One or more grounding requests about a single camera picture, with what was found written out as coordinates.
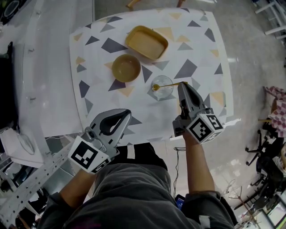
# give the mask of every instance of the hand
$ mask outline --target hand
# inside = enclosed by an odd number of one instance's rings
[[[199,144],[197,140],[187,130],[183,133],[183,138],[185,140],[186,145],[193,146]]]

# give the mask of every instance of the clear glass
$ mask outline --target clear glass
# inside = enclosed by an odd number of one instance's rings
[[[174,86],[167,86],[167,87],[161,87],[157,91],[153,89],[153,85],[157,84],[159,86],[164,85],[170,85],[173,84],[172,80],[167,76],[157,76],[151,83],[151,89],[154,93],[154,95],[158,98],[158,100],[162,98],[168,97],[170,94],[172,94],[174,90]]]

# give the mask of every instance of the black cable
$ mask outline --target black cable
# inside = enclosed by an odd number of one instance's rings
[[[176,152],[177,152],[177,165],[176,165],[177,176],[176,176],[176,179],[173,183],[173,187],[174,187],[173,198],[176,197],[177,179],[179,177],[179,151],[186,151],[186,148],[185,147],[175,147],[174,150],[176,150]]]

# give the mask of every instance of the phone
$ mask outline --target phone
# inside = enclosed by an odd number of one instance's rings
[[[184,196],[178,194],[178,195],[176,196],[176,198],[175,198],[175,201],[176,201],[176,203],[177,203],[178,208],[181,210],[181,209],[182,209],[182,206],[183,206],[183,203],[184,203],[184,201],[185,201]]]

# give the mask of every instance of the plastic tray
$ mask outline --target plastic tray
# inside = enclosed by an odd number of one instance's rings
[[[160,58],[168,47],[166,38],[142,25],[133,28],[126,37],[125,43],[152,60]]]

